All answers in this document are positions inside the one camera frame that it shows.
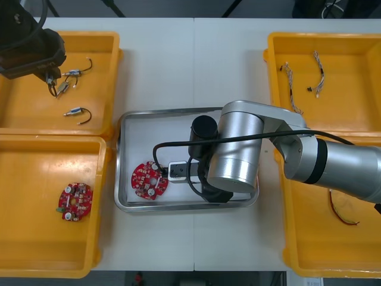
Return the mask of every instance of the white table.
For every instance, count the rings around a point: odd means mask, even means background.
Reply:
[[[55,30],[120,35],[114,119],[131,110],[269,103],[262,53],[273,31],[381,33],[381,20],[49,18]],[[285,271],[282,198],[264,141],[258,201],[244,209],[128,214],[104,190],[96,270]]]

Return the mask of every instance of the yellow plastic bin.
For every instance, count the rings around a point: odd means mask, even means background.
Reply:
[[[381,138],[345,139],[381,147]],[[286,179],[277,151],[275,158],[283,190],[285,263],[300,276],[381,278],[381,214],[374,204],[337,192],[338,212],[360,222],[345,225],[330,207],[327,188]]]
[[[0,77],[0,134],[92,135],[106,140],[112,137],[115,83],[118,63],[119,35],[115,32],[59,32],[65,41],[67,59],[60,67],[62,73],[85,69],[76,88],[70,79],[66,93],[54,98],[45,82],[34,75],[8,80]],[[58,85],[65,76],[58,79]],[[72,108],[84,107],[92,113],[64,117]]]
[[[313,56],[317,51],[324,70],[321,79]],[[264,51],[271,103],[293,111],[289,82],[280,67],[293,71],[293,97],[311,129],[339,136],[381,136],[381,35],[272,33]]]
[[[324,86],[313,56],[324,70]],[[307,126],[344,136],[357,145],[381,147],[381,35],[272,33],[264,51],[271,103],[293,111],[288,76],[293,71],[293,97]],[[374,204],[339,193],[335,206],[357,226],[343,224],[332,212],[329,190],[290,181],[276,151],[283,191],[286,248],[283,260],[298,275],[381,278],[381,214]]]
[[[85,136],[0,135],[0,276],[81,278],[99,261],[106,143]],[[83,182],[92,209],[78,222],[56,212],[63,189]]]

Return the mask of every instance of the metal tray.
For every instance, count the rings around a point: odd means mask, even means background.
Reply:
[[[259,187],[251,194],[238,194],[228,203],[209,203],[196,195],[187,184],[170,183],[162,196],[155,201],[138,197],[131,187],[130,178],[141,163],[152,161],[155,145],[167,141],[186,141],[195,117],[207,114],[217,122],[221,107],[185,108],[171,110],[134,111],[125,113],[120,119],[120,134],[117,141],[114,199],[124,212],[154,210],[200,210],[248,207],[259,195]],[[171,147],[158,150],[158,160],[163,166],[171,161],[186,161],[187,147]]]

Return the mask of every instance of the red circuit board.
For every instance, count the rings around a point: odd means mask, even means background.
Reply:
[[[131,177],[131,186],[136,189],[135,194],[146,200],[154,200],[163,195],[168,186],[168,179],[162,178],[154,162],[140,164]]]
[[[57,211],[62,213],[62,219],[76,222],[90,213],[92,200],[93,192],[89,185],[68,184],[60,196]]]

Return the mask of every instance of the robotic arm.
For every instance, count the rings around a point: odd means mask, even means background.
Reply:
[[[219,138],[289,130],[308,130],[300,114],[249,101],[224,106]],[[345,145],[311,135],[270,139],[285,160],[288,179],[343,191],[381,203],[381,149]],[[261,139],[218,144],[207,181],[230,192],[250,192],[256,184]]]
[[[282,108],[250,101],[228,103],[218,127],[213,118],[199,116],[192,123],[190,141],[158,144],[153,155],[160,166],[157,149],[189,146],[187,183],[207,201],[225,203],[234,192],[254,191],[263,138],[270,139],[283,156],[286,178],[376,203],[381,213],[381,149],[355,146],[332,134],[309,130],[300,114]],[[193,175],[192,159],[199,161]],[[159,169],[167,175],[165,168]],[[201,192],[193,186],[191,176],[198,176]]]
[[[64,41],[50,29],[42,29],[48,13],[42,1],[42,16],[36,20],[18,0],[0,0],[0,74],[15,79],[34,74],[55,90],[65,61]]]

